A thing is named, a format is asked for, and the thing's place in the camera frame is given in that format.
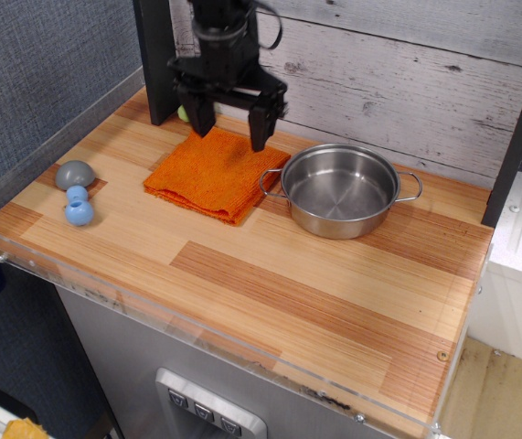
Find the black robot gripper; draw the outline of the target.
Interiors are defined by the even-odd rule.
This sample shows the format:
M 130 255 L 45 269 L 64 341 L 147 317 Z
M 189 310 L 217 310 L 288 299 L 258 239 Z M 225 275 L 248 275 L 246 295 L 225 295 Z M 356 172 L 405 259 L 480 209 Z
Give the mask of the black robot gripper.
M 250 109 L 252 151 L 261 152 L 274 133 L 276 119 L 285 115 L 287 86 L 261 67 L 264 46 L 258 25 L 245 22 L 218 28 L 194 23 L 193 30 L 200 53 L 175 56 L 168 67 L 176 75 L 176 91 L 194 131 L 205 137 L 214 127 L 216 102 Z

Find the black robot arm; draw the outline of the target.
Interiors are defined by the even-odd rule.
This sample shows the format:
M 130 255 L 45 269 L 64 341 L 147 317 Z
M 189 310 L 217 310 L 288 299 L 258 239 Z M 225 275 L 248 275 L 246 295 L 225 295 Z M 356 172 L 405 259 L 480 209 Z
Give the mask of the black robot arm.
M 248 111 L 251 148 L 260 152 L 286 114 L 287 84 L 260 64 L 260 50 L 278 47 L 282 32 L 264 47 L 257 10 L 276 11 L 261 1 L 194 1 L 192 6 L 192 30 L 200 54 L 168 62 L 176 75 L 179 101 L 202 137 L 216 123 L 217 103 Z

